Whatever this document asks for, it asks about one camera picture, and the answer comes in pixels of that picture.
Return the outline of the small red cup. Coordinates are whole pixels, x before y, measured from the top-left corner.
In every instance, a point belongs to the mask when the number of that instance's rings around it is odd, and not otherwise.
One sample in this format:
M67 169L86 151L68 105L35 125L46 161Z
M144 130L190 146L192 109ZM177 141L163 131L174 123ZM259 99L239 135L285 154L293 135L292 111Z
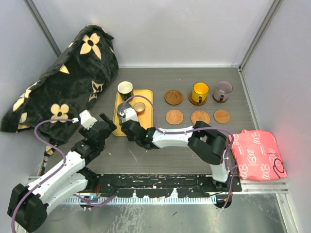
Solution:
M137 102L134 104L134 110L138 116L142 115L145 109L146 109L146 106L143 102Z

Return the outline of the black mug cream interior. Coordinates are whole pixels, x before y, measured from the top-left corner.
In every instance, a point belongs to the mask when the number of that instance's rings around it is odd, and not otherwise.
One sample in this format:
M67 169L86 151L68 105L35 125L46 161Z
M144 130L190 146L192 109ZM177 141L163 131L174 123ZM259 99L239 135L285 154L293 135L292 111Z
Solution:
M123 101L127 101L130 97L134 95L133 85L131 82L128 81L123 81L119 83L117 90Z

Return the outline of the woven rattan coaster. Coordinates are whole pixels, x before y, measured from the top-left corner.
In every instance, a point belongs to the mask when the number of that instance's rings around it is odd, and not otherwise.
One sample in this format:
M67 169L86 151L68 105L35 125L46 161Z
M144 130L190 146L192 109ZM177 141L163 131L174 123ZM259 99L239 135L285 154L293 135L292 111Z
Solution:
M210 123L210 116L207 112L202 110L194 111L190 116L191 122L195 125L197 121L202 121L206 124Z
M183 121L184 116L181 111L172 109L166 113L165 119L169 124L178 125Z

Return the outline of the brown wooden saucer coaster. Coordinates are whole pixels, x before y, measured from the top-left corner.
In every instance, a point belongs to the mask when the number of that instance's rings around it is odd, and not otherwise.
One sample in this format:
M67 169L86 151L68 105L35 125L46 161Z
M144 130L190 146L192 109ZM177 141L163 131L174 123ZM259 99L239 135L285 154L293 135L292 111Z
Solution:
M169 90L164 96L165 101L169 105L179 105L183 101L183 95L179 90Z
M207 95L199 95L194 92L190 92L189 94L189 101L193 105L201 106L204 105L207 102Z

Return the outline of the yellow mug black handle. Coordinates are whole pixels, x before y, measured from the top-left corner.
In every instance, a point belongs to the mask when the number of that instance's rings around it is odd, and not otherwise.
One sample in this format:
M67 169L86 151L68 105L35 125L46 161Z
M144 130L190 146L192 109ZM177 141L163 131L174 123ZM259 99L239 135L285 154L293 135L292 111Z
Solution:
M192 92L199 95L208 95L209 86L203 82L196 83L193 85Z

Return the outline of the dark wooden coaster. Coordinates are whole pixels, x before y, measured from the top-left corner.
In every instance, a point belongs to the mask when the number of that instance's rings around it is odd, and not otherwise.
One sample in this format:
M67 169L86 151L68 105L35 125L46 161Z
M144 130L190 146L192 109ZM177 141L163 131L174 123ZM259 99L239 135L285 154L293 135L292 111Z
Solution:
M228 100L228 96L226 96L224 94L221 94L221 95L213 94L212 97L213 97L214 101L216 101L217 103L225 103Z

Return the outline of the light wooden coaster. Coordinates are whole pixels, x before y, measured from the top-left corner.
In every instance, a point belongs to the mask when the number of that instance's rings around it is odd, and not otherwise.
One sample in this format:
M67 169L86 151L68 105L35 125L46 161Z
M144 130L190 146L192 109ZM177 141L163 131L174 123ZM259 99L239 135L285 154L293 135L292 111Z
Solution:
M230 114L224 109L216 110L213 114L214 119L221 124L226 124L230 121Z

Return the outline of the purple mug black handle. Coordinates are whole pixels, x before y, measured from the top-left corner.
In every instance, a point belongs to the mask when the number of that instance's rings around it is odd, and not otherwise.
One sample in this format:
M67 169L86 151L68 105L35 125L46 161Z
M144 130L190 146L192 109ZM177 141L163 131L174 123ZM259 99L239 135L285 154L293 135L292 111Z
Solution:
M228 96L228 98L229 98L232 91L233 91L233 86L231 85L231 83L226 82L226 81L221 81L221 82L217 83L216 89L213 92L213 94L216 94L216 95L224 94L224 95Z

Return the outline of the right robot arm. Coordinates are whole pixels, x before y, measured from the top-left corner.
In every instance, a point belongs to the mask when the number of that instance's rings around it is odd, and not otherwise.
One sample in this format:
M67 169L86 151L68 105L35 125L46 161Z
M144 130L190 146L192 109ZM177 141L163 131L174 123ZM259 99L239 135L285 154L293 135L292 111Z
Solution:
M166 147L191 149L210 165L215 189L225 191L230 186L226 155L233 145L234 135L227 129L211 127L203 121L182 129L145 129L138 121L125 119L121 120L120 125L129 141L146 150Z

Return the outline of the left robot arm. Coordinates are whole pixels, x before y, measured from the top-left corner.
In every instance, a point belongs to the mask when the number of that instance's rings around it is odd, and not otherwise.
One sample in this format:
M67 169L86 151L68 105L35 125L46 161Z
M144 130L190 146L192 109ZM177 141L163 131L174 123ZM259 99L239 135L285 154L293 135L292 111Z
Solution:
M79 132L84 138L46 174L28 185L13 188L7 211L12 219L12 232L16 232L16 225L29 233L36 231L62 201L83 190L93 192L97 188L96 174L87 165L101 154L105 140L117 128L104 113L100 118L98 121L84 110L72 119L72 123L82 126Z

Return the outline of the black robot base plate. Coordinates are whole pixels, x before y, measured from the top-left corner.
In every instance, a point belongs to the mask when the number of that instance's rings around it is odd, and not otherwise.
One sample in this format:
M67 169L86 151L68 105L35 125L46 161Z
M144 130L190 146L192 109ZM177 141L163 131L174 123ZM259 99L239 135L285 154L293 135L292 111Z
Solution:
M115 194L119 198L169 197L173 191L179 198L209 197L212 193L228 191L230 180L224 185L209 175L187 174L97 174L83 192L99 192L102 197Z

